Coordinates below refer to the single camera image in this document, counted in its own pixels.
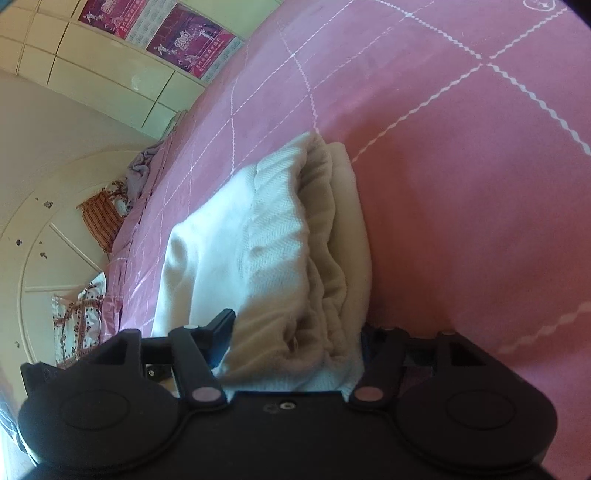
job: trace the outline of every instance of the bed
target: bed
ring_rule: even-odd
[[[297,134],[345,144],[368,321],[456,329],[544,391],[558,478],[591,473],[591,32],[554,0],[287,0],[155,157],[104,338],[151,333],[172,227]]]

